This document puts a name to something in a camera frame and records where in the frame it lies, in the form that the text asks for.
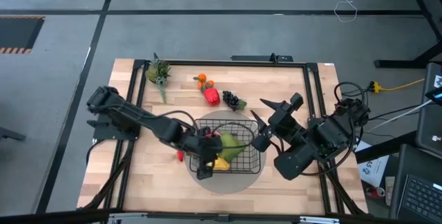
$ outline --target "small orange fruit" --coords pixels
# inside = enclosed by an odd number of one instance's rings
[[[213,81],[208,81],[208,82],[207,82],[207,87],[208,87],[208,88],[212,88],[213,85],[215,85],[215,82],[213,82]]]
[[[205,82],[206,81],[206,75],[205,74],[199,74],[198,75],[198,79],[201,81],[201,82]]]
[[[198,82],[198,89],[201,89],[203,86],[206,86],[206,82]]]

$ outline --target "toy food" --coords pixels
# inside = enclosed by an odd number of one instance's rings
[[[238,97],[236,97],[230,91],[222,92],[222,100],[226,102],[227,106],[229,106],[233,111],[244,110],[247,105],[247,102],[238,99]]]
[[[215,82],[210,80],[206,82],[207,77],[205,74],[199,74],[197,77],[194,77],[193,79],[198,81],[198,89],[201,90],[201,93],[204,95],[206,101],[211,106],[216,106],[220,103],[220,94],[213,87],[213,85],[215,85]]]
[[[230,165],[223,158],[217,158],[215,160],[215,167],[213,169],[216,169],[216,170],[229,170],[230,169]]]
[[[237,147],[241,144],[238,140],[233,137],[230,133],[224,132],[221,135],[221,142],[223,147]],[[243,152],[245,147],[240,148],[232,148],[232,149],[223,149],[221,153],[218,154],[219,158],[223,158],[227,162],[232,161],[232,159],[236,158],[241,152]]]

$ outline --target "red pepper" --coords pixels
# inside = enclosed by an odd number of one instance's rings
[[[220,103],[220,95],[218,94],[218,91],[215,88],[207,88],[206,90],[204,90],[203,94],[206,98],[206,101],[211,106],[216,106],[217,104]]]

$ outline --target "wire basket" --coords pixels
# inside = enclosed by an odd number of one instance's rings
[[[228,124],[230,122],[243,124],[250,128],[253,132],[237,124]],[[253,136],[258,134],[258,123],[254,120],[217,120],[217,119],[198,119],[197,125],[200,128],[210,127],[210,130],[217,129],[219,133],[229,132],[232,136],[238,139],[238,142],[243,144],[249,144],[253,140]],[[189,161],[189,167],[192,172],[196,172],[199,167],[199,158],[191,155]],[[232,174],[257,174],[261,170],[261,155],[258,150],[249,145],[245,147],[236,158],[229,162],[228,170],[213,170],[213,173],[232,173]]]

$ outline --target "red object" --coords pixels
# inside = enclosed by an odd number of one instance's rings
[[[216,88],[208,88],[208,89],[204,90],[203,93],[206,98],[206,101],[211,106],[216,106],[217,104],[220,103],[220,95],[218,94],[218,91],[216,90]]]
[[[372,198],[383,198],[385,197],[385,190],[381,187],[370,187],[365,189],[365,194]]]
[[[184,160],[184,154],[182,153],[182,151],[177,151],[177,158],[181,162]]]

